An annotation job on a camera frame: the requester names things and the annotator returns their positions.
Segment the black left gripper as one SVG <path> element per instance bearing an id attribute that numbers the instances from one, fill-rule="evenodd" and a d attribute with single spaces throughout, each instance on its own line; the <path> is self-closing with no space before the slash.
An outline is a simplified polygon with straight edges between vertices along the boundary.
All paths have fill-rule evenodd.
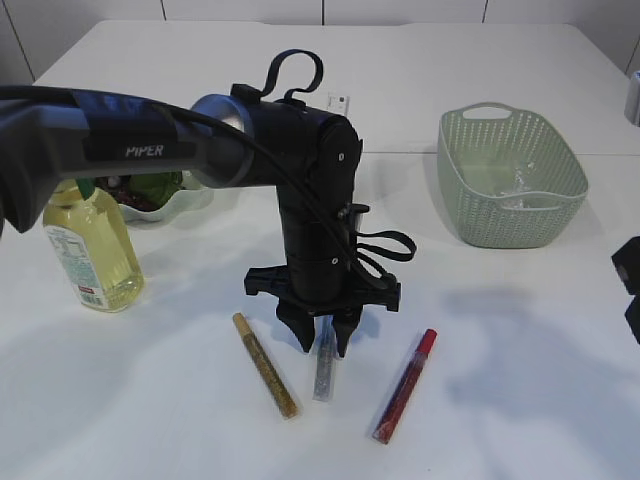
<path id="1" fill-rule="evenodd" d="M 251 268 L 245 276 L 248 295 L 270 294 L 278 299 L 277 318 L 309 353 L 315 341 L 315 316 L 332 315 L 336 349 L 346 355 L 352 334 L 361 321 L 365 305 L 380 305 L 399 310 L 401 287 L 396 277 L 362 252 L 356 254 L 362 266 L 369 265 L 379 274 L 356 271 L 356 266 L 332 257 L 318 261 L 291 259 L 288 265 Z"/>

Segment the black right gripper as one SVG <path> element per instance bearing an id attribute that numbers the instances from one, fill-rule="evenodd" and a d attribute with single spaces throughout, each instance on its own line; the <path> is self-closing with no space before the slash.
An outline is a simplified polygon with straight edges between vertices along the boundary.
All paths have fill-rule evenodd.
<path id="1" fill-rule="evenodd" d="M 640 342 L 639 318 L 639 239 L 629 239 L 612 256 L 614 269 L 629 295 L 633 297 L 625 311 L 625 319 L 636 339 Z"/>

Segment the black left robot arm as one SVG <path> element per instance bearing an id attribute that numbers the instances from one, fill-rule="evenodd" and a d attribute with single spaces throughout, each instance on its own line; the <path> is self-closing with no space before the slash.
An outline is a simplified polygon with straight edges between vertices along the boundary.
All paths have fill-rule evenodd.
<path id="1" fill-rule="evenodd" d="M 366 305 L 397 311 L 401 286 L 357 227 L 362 142 L 343 116 L 209 95 L 192 109 L 83 89 L 1 90 L 1 220 L 33 227 L 65 179 L 191 171 L 211 188 L 272 186 L 286 262 L 253 268 L 248 294 L 278 299 L 277 317 L 309 350 L 329 315 L 344 350 Z"/>

